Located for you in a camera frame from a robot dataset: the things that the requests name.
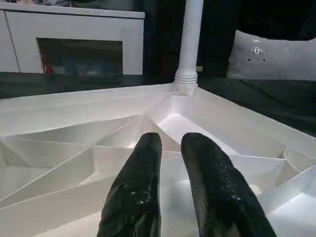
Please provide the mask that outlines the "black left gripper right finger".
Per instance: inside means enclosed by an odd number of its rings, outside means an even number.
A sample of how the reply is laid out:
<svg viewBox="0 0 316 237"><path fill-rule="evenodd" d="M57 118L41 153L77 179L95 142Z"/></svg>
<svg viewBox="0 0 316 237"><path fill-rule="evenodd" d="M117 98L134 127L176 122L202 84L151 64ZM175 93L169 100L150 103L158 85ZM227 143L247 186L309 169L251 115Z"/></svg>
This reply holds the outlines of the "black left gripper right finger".
<svg viewBox="0 0 316 237"><path fill-rule="evenodd" d="M210 138L186 133L181 153L189 176L201 237L276 236L256 195L229 156Z"/></svg>

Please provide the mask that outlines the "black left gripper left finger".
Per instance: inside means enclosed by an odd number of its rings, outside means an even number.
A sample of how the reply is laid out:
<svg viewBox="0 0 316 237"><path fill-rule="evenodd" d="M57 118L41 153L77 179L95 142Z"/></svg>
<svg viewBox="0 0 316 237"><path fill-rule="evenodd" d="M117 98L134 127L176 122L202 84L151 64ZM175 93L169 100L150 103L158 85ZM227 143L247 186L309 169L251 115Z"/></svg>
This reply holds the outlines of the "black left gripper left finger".
<svg viewBox="0 0 316 237"><path fill-rule="evenodd" d="M161 157L159 134L143 134L109 190L97 236L160 236Z"/></svg>

